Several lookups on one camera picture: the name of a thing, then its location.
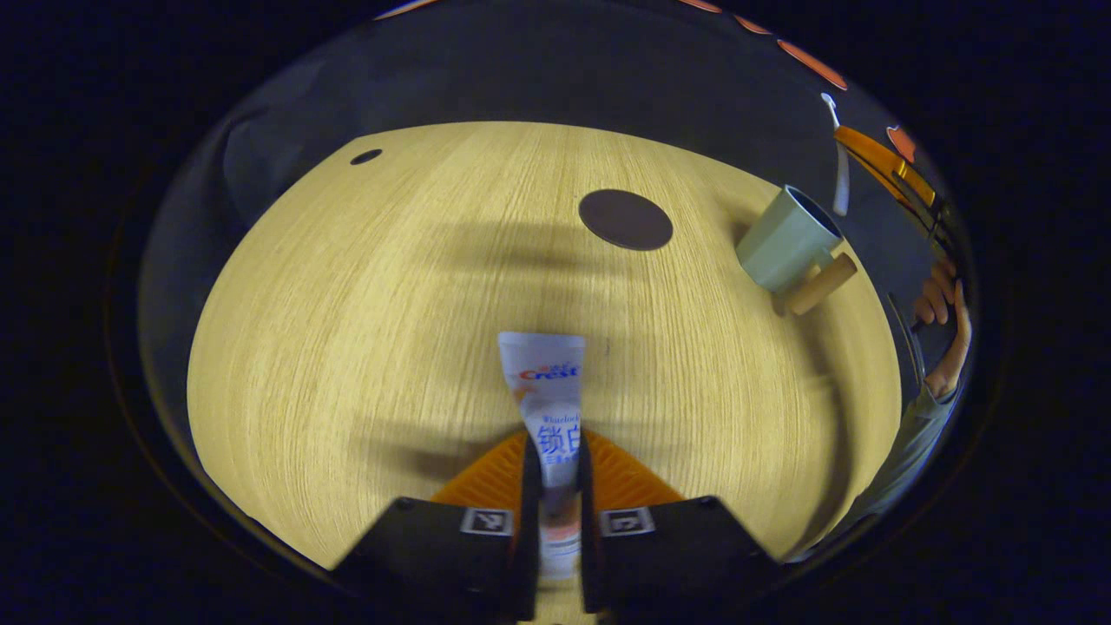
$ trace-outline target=wood grain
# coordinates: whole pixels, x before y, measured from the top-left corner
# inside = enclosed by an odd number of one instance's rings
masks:
[[[578,202],[605,188],[662,206],[671,242],[631,251],[590,233]],[[206,303],[188,383],[204,470],[333,567],[392,497],[431,496],[520,427],[499,332],[578,334],[587,427],[684,495],[719,495],[784,556],[868,485],[900,397],[862,265],[798,319],[777,315],[738,263],[740,233],[777,191],[587,128],[357,139],[259,220]],[[543,596],[544,618],[581,612],[577,584]]]

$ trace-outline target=wooden handle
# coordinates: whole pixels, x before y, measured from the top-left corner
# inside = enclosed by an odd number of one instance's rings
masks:
[[[837,290],[845,280],[857,272],[857,263],[849,254],[842,252],[830,262],[814,279],[805,282],[787,299],[787,308],[795,315],[805,315],[807,311],[825,299],[825,295]]]

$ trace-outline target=gray shirt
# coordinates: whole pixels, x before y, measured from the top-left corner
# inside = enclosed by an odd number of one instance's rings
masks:
[[[852,528],[860,520],[872,514],[882,514],[902,497],[903,493],[914,484],[930,454],[941,437],[941,431],[952,414],[954,391],[940,401],[934,400],[930,390],[923,384],[918,397],[907,406],[891,452],[880,465],[875,477],[868,488],[857,496],[852,507],[822,542],[829,543]],[[810,557],[817,545],[787,562],[801,562]]]

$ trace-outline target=mug handle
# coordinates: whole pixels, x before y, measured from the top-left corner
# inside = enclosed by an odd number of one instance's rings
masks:
[[[841,252],[834,259],[829,250],[822,251],[824,255],[819,252],[814,256],[814,262],[822,270],[787,298],[787,308],[795,315],[804,315],[819,301],[825,299],[829,293],[857,273],[857,263],[848,253]]]
[[[827,266],[830,265],[830,262],[833,262],[833,253],[825,248],[821,248],[814,252],[814,258],[812,260],[814,264],[818,265],[819,269],[824,270]]]

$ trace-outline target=dark circular coaster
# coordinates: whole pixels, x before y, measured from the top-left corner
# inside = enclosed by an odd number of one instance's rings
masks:
[[[641,251],[663,246],[674,230],[662,208],[648,198],[617,189],[587,193],[579,202],[579,218],[599,238]]]

